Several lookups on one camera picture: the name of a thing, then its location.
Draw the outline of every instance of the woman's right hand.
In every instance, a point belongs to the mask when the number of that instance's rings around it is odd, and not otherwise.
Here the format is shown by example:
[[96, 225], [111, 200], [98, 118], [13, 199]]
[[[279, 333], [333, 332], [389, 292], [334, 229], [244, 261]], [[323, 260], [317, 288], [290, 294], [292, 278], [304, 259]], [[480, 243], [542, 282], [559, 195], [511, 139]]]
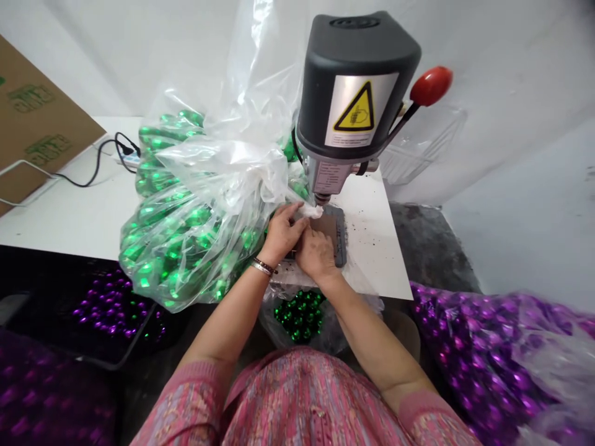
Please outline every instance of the woman's right hand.
[[318, 285], [341, 275], [335, 266], [333, 242], [328, 235], [307, 227], [299, 239], [297, 265]]

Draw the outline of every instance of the pink patterned shirt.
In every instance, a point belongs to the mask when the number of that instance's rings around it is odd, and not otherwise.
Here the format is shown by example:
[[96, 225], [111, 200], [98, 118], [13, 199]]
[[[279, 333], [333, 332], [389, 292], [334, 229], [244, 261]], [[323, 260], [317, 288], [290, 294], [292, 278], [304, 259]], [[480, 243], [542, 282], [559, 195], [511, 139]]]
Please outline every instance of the pink patterned shirt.
[[213, 364], [169, 380], [132, 445], [480, 445], [438, 395], [418, 391], [399, 416], [370, 381], [310, 348], [276, 351], [229, 395]]

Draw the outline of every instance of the woman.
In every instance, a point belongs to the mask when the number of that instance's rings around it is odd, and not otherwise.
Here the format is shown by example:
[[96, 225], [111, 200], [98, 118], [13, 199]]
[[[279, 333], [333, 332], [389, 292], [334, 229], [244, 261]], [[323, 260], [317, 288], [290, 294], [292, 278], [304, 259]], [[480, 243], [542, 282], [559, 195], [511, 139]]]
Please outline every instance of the woman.
[[[478, 445], [420, 366], [335, 267], [331, 240], [291, 224], [282, 206], [267, 240], [180, 361], [133, 445]], [[271, 353], [234, 382], [273, 266], [299, 240], [297, 264], [334, 306], [372, 383], [309, 348]]]

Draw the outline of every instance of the white table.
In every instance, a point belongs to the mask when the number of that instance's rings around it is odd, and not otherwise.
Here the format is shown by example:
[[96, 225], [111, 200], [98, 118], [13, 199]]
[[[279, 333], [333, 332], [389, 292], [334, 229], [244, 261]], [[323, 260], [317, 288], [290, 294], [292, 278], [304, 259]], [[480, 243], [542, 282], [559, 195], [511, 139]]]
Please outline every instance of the white table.
[[[113, 135], [117, 131], [138, 142], [140, 118], [96, 117]], [[109, 144], [104, 152], [112, 154]], [[134, 175], [103, 155], [95, 184], [78, 188], [66, 180], [49, 180], [29, 198], [0, 218], [0, 245], [117, 260], [120, 228], [139, 203]], [[95, 169], [93, 147], [61, 173], [86, 182]], [[348, 264], [343, 273], [356, 291], [412, 300], [399, 240], [390, 215], [380, 171], [350, 176], [331, 203], [345, 212]], [[313, 286], [294, 263], [279, 268], [275, 281]]]

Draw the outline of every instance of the bracelet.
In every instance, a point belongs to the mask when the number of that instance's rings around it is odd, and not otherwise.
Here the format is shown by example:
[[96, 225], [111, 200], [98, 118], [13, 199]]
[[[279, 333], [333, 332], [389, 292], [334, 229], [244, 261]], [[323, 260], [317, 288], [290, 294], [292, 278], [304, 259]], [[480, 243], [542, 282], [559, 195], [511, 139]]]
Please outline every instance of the bracelet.
[[273, 277], [273, 273], [271, 273], [268, 269], [266, 269], [260, 263], [257, 263], [256, 261], [252, 261], [252, 266], [254, 268], [256, 268], [256, 269], [259, 269], [260, 271], [262, 271], [263, 273], [265, 273], [267, 276]]
[[265, 268], [269, 273], [271, 273], [271, 276], [273, 275], [273, 273], [275, 274], [279, 274], [279, 271], [277, 271], [275, 268], [273, 268], [272, 266], [267, 265], [266, 263], [264, 263], [263, 261], [260, 261], [258, 259], [258, 257], [253, 257], [252, 261], [258, 263], [260, 266], [262, 266], [263, 268]]

